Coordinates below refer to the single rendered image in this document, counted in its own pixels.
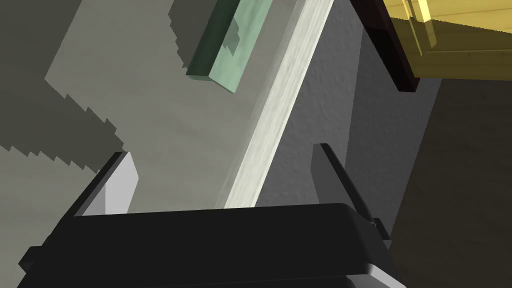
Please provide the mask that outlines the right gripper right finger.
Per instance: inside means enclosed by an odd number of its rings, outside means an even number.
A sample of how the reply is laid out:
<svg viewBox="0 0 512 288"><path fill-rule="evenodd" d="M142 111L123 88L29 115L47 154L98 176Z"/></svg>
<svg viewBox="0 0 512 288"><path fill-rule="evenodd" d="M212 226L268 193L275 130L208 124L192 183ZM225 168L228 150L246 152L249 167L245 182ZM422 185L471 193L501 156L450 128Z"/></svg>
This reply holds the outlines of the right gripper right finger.
<svg viewBox="0 0 512 288"><path fill-rule="evenodd" d="M368 206L329 144L313 145L310 172L320 204L346 204L364 219L373 221Z"/></svg>

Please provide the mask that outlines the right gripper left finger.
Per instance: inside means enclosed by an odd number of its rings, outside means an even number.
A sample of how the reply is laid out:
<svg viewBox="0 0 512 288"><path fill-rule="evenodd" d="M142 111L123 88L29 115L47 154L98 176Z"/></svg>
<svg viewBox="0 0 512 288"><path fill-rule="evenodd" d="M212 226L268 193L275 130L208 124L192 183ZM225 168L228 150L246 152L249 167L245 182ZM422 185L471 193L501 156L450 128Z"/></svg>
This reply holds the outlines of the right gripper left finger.
<svg viewBox="0 0 512 288"><path fill-rule="evenodd" d="M114 152L73 204L74 217L126 214L138 181L132 154Z"/></svg>

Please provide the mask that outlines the green block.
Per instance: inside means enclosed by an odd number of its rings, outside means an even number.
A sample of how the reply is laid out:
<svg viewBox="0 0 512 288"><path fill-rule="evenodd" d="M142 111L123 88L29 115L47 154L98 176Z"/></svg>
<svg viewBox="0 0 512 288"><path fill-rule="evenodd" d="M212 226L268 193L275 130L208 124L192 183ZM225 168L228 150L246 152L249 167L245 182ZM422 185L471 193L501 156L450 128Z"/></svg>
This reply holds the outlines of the green block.
<svg viewBox="0 0 512 288"><path fill-rule="evenodd" d="M235 93L273 0L216 0L186 75Z"/></svg>

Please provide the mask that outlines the yellow wooden cupboard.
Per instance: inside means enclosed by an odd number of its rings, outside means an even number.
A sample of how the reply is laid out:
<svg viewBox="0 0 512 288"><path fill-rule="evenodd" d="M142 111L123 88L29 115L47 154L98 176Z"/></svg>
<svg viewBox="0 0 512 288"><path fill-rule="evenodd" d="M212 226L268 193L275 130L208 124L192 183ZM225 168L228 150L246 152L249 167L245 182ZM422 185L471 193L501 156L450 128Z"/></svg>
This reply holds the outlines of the yellow wooden cupboard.
<svg viewBox="0 0 512 288"><path fill-rule="evenodd" d="M512 81L512 0L350 0L401 92L420 79Z"/></svg>

